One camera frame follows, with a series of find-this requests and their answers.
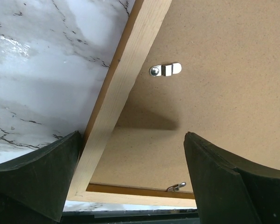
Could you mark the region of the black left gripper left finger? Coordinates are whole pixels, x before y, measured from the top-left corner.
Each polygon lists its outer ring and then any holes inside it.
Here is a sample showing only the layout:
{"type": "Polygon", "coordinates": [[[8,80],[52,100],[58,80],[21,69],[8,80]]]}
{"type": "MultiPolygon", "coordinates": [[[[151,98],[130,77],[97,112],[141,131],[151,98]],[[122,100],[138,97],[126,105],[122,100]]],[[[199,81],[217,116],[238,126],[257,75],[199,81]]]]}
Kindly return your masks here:
{"type": "Polygon", "coordinates": [[[79,158],[72,132],[0,164],[0,222],[59,222],[79,158]]]}

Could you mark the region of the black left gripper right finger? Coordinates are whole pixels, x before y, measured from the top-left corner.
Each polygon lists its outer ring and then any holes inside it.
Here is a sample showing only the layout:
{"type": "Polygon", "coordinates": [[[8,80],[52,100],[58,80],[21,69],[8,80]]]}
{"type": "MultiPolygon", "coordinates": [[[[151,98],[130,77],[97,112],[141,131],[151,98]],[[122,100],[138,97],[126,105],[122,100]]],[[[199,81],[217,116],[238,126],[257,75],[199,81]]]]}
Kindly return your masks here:
{"type": "Polygon", "coordinates": [[[280,170],[190,132],[184,151],[202,224],[280,224],[280,170]]]}

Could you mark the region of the brown frame backing board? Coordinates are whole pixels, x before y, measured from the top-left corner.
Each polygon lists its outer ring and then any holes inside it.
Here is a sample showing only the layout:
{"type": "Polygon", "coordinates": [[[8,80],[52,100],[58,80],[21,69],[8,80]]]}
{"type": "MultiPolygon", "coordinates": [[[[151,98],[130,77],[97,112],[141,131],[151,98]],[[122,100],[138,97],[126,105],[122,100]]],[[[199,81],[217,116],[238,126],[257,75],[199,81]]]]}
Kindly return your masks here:
{"type": "Polygon", "coordinates": [[[191,192],[187,132],[280,170],[280,0],[174,0],[91,183],[191,192]]]}

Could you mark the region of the brown wooden picture frame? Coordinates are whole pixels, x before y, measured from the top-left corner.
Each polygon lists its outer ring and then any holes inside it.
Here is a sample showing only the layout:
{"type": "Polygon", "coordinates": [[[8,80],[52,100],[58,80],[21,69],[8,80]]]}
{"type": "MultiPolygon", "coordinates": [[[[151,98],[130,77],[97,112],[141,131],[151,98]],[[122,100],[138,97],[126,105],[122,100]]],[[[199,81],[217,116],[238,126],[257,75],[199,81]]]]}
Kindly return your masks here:
{"type": "Polygon", "coordinates": [[[83,151],[67,200],[191,208],[196,206],[192,193],[90,183],[170,5],[169,0],[135,1],[84,132],[83,151]]]}

